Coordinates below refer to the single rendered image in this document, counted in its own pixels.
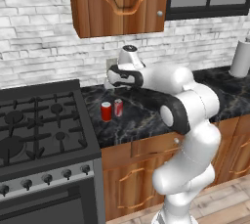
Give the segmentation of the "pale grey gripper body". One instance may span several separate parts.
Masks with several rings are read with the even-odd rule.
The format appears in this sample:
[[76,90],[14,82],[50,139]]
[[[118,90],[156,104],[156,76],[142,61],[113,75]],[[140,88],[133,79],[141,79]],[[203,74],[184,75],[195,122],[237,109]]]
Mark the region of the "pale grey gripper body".
[[109,83],[109,81],[108,81],[107,78],[104,79],[104,88],[105,88],[106,90],[114,89],[114,86],[113,86],[112,84]]

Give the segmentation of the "red and white soda can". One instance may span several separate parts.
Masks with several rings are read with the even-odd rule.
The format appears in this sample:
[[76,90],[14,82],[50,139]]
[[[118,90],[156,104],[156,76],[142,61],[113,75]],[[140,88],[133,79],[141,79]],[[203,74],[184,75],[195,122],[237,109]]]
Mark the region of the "red and white soda can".
[[114,101],[114,114],[116,116],[121,116],[123,114],[123,101],[121,99],[116,99]]

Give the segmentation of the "black gas stove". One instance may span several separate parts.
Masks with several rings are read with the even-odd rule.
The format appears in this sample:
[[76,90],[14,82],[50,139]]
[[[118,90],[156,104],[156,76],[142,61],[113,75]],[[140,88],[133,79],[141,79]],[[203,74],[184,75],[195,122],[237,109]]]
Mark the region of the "black gas stove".
[[[64,169],[72,172],[69,180]],[[50,185],[44,174],[53,176]],[[24,179],[32,181],[29,190]],[[98,224],[105,224],[102,152],[79,81],[0,90],[0,186],[10,188],[0,202],[87,180],[93,180]]]

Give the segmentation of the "wooden drawer front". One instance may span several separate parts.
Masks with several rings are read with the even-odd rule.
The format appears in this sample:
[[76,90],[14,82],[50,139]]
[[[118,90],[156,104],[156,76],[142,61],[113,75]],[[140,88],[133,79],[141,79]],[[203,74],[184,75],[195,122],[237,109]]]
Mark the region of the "wooden drawer front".
[[[179,144],[174,142],[174,138],[180,140]],[[182,144],[184,137],[176,132],[148,137],[131,144],[132,157],[145,157],[150,155],[161,155],[174,152]]]

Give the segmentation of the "wooden base cupboard door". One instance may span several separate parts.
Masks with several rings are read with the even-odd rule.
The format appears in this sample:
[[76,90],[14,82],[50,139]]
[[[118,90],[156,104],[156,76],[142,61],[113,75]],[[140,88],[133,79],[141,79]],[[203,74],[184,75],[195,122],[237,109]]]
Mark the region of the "wooden base cupboard door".
[[218,121],[215,123],[215,126],[217,126],[221,132],[222,138],[221,138],[220,147],[212,160],[212,165],[215,170],[215,180],[213,183],[210,184],[210,187],[213,187],[217,184],[217,180],[222,170],[224,160],[226,157],[226,153],[229,149],[229,145],[230,145],[234,130],[236,128],[237,122],[238,122],[238,118],[236,117],[236,118],[225,119],[225,120]]
[[242,116],[237,123],[226,165],[227,181],[250,173],[250,114]]
[[152,173],[170,156],[122,165],[103,161],[105,220],[109,221],[163,203],[152,186]]

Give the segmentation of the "white paper towel roll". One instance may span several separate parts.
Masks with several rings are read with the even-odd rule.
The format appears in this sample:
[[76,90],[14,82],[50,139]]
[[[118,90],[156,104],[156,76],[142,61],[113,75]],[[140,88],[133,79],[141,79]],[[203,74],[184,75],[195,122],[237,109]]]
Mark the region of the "white paper towel roll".
[[229,74],[236,78],[243,78],[250,69],[250,38],[238,41]]

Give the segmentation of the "dark oven door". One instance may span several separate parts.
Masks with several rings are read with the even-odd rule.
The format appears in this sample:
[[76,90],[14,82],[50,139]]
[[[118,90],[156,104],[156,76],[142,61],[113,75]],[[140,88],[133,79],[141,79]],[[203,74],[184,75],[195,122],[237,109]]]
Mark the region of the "dark oven door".
[[0,224],[98,224],[93,180],[33,194],[44,197],[62,192],[79,193],[80,197],[0,209]]

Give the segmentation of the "grey wall outlet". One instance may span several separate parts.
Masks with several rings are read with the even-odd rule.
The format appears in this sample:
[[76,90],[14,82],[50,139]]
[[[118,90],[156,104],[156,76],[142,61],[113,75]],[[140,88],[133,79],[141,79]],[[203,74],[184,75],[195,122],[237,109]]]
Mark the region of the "grey wall outlet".
[[111,58],[106,60],[106,69],[110,68],[118,69],[117,58]]

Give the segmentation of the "wooden wall cupboard door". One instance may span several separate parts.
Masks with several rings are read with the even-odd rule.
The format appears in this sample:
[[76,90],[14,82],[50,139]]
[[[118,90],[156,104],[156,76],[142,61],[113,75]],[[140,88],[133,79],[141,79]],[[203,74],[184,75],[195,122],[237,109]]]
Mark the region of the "wooden wall cupboard door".
[[81,38],[158,32],[167,0],[70,0],[73,26]]

